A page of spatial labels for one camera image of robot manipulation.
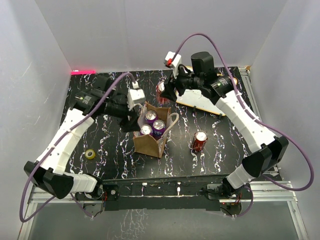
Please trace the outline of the purple soda can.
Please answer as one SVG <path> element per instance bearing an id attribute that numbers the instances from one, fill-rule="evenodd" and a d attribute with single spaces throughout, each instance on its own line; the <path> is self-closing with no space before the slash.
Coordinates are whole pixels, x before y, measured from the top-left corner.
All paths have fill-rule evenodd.
<path id="1" fill-rule="evenodd" d="M 153 136 L 152 127 L 149 124 L 142 125 L 141 128 L 140 128 L 140 135 L 141 136 L 146 136 L 146 135 Z"/>
<path id="2" fill-rule="evenodd" d="M 158 140 L 162 137 L 162 135 L 164 134 L 166 130 L 166 125 L 164 123 L 164 121 L 158 119 L 155 120 L 152 124 L 152 134 L 153 137 Z"/>
<path id="3" fill-rule="evenodd" d="M 154 121 L 156 121 L 158 119 L 158 115 L 155 111 L 153 110 L 149 110 L 145 113 L 145 121 L 149 124 L 152 125 L 154 123 Z"/>

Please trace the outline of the purple soda can front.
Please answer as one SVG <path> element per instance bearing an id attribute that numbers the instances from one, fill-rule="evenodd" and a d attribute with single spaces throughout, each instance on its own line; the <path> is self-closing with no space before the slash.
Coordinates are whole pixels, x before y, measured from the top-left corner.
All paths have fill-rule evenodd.
<path id="1" fill-rule="evenodd" d="M 140 135 L 141 136 L 146 136 L 146 135 L 153 136 L 152 127 L 149 124 L 142 125 L 141 128 L 140 128 Z"/>

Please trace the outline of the brown canvas tote bag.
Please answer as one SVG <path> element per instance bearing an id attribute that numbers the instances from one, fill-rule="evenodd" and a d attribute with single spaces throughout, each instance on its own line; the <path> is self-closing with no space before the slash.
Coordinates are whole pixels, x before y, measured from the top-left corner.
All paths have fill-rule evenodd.
<path id="1" fill-rule="evenodd" d="M 155 139 L 151 135 L 141 135 L 140 133 L 141 127 L 147 124 L 145 119 L 147 111 L 156 112 L 157 117 L 165 123 L 164 134 L 159 139 Z M 155 107 L 148 102 L 145 102 L 145 104 L 141 106 L 140 115 L 137 120 L 139 131 L 133 132 L 132 139 L 135 152 L 155 158 L 161 158 L 164 152 L 168 134 L 178 122 L 179 116 L 180 115 L 178 113 L 171 113 L 170 107 Z"/>

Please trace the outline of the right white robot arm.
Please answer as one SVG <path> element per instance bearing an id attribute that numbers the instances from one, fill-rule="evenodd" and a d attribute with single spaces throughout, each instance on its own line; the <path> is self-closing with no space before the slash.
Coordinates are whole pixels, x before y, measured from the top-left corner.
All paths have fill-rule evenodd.
<path id="1" fill-rule="evenodd" d="M 244 137 L 251 155 L 245 157 L 241 165 L 210 192 L 233 199 L 240 194 L 244 185 L 280 162 L 289 141 L 284 136 L 277 137 L 258 123 L 258 117 L 246 105 L 241 94 L 234 90 L 233 77 L 217 75 L 211 54 L 197 52 L 191 56 L 191 63 L 192 70 L 189 70 L 181 63 L 180 54 L 172 51 L 167 53 L 164 64 L 172 69 L 172 76 L 164 82 L 164 91 L 160 96 L 175 102 L 186 90 L 199 90 Z"/>

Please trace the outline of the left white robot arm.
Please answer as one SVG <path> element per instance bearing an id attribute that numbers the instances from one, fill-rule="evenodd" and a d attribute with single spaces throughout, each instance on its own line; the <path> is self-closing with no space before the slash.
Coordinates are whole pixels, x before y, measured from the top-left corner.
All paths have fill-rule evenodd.
<path id="1" fill-rule="evenodd" d="M 111 116 L 120 120 L 123 132 L 139 129 L 139 115 L 135 106 L 145 101 L 145 94 L 136 79 L 127 93 L 117 90 L 117 85 L 124 77 L 132 78 L 129 72 L 113 80 L 99 75 L 90 88 L 75 93 L 70 101 L 65 118 L 57 133 L 34 161 L 24 165 L 29 184 L 42 189 L 57 199 L 68 194 L 85 193 L 97 200 L 103 195 L 102 181 L 90 173 L 68 173 L 66 167 L 79 141 L 99 116 Z"/>

